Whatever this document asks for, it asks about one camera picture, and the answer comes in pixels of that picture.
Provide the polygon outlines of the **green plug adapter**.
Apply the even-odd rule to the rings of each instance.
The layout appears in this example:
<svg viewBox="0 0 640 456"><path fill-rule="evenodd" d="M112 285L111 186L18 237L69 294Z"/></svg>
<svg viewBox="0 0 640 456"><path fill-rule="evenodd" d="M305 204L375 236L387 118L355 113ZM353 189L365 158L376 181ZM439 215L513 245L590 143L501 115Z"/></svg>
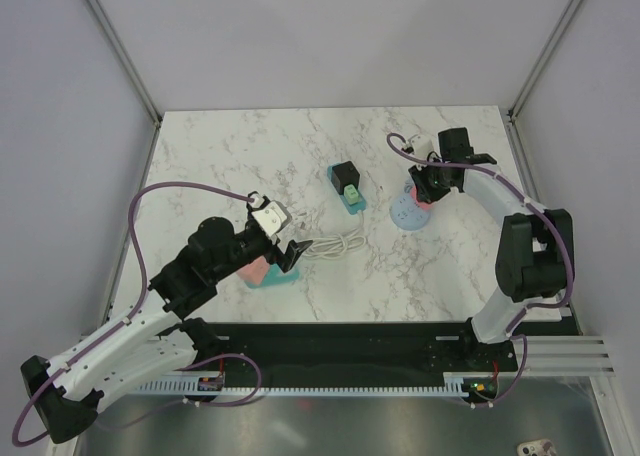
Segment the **green plug adapter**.
<svg viewBox="0 0 640 456"><path fill-rule="evenodd" d="M361 199L358 189L353 184L346 185L343 188L342 196L349 206L358 204Z"/></svg>

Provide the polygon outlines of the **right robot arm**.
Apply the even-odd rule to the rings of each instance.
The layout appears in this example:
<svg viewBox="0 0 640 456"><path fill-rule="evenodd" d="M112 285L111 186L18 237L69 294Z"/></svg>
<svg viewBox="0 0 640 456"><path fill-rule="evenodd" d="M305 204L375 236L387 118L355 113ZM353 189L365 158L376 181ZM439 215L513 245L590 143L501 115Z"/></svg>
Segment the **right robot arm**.
<svg viewBox="0 0 640 456"><path fill-rule="evenodd" d="M575 271L573 220L564 209L551 210L530 199L501 171L497 160L477 153L464 127L438 134L438 150L417 135L402 143L414 163L409 175L418 203L432 205L456 190L477 203L500 226L495 262L497 288L470 319L472 336L458 344L467 368L483 368L494 357L492 344L509 339L526 313L556 309L550 300L571 295Z"/></svg>

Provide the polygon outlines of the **blue rectangular power strip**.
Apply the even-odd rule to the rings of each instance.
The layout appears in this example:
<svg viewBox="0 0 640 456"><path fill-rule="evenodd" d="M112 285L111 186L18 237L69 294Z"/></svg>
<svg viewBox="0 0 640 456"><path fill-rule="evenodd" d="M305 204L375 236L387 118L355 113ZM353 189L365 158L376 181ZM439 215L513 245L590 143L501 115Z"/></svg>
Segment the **blue rectangular power strip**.
<svg viewBox="0 0 640 456"><path fill-rule="evenodd" d="M327 178L349 214L366 210L367 202L359 188L360 173L352 161L329 166Z"/></svg>

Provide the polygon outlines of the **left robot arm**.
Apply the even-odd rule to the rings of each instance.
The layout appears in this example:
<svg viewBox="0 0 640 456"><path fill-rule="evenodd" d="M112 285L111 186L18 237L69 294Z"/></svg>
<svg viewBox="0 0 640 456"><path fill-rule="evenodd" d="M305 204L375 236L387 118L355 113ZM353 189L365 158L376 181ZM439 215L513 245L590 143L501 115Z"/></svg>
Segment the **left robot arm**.
<svg viewBox="0 0 640 456"><path fill-rule="evenodd" d="M142 279L133 306L58 355L27 359L20 367L27 406L45 436L65 443L140 384L191 364L215 365L220 347L192 313L216 296L221 281L260 258L289 272L312 243L292 240L280 249L287 223L270 207L250 212L241 232L225 218L204 220L172 261Z"/></svg>

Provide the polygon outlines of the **pink plug adapter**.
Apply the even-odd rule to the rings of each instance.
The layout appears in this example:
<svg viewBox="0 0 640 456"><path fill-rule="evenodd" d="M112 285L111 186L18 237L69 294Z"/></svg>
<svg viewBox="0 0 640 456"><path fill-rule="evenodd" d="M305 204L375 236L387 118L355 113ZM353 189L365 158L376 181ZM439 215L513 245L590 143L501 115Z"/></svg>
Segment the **pink plug adapter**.
<svg viewBox="0 0 640 456"><path fill-rule="evenodd" d="M409 196L412 198L413 202L417 207L422 209L423 211L430 211L432 208L431 203L422 202L418 199L417 188L413 186L409 191Z"/></svg>

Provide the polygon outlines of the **pink cube socket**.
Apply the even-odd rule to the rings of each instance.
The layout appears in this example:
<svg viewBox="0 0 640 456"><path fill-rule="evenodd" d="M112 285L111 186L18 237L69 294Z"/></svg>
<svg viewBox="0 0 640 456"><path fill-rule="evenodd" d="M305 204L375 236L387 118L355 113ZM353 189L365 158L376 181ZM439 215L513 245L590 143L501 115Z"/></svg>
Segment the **pink cube socket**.
<svg viewBox="0 0 640 456"><path fill-rule="evenodd" d="M270 271L270 264L264 256L240 268L236 275L249 287L260 287Z"/></svg>

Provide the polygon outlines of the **black cube charger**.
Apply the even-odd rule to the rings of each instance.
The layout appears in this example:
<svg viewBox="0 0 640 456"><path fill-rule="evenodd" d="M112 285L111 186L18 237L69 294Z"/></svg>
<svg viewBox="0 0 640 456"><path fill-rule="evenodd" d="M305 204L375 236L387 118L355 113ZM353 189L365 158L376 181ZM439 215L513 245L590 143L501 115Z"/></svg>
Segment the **black cube charger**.
<svg viewBox="0 0 640 456"><path fill-rule="evenodd" d="M329 179L339 195L343 195L348 186L358 189L360 173L352 161L345 161L329 169Z"/></svg>

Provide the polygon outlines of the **teal triangular power strip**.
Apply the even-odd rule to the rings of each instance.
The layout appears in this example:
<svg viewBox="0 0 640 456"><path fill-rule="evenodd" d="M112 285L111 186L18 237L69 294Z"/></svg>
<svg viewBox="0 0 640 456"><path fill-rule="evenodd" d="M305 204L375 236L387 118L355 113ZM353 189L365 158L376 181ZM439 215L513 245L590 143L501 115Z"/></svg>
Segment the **teal triangular power strip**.
<svg viewBox="0 0 640 456"><path fill-rule="evenodd" d="M288 272L283 272L277 265L271 265L265 276L256 285L256 288L266 288L293 283L298 280L299 276L300 272L297 267L292 268Z"/></svg>

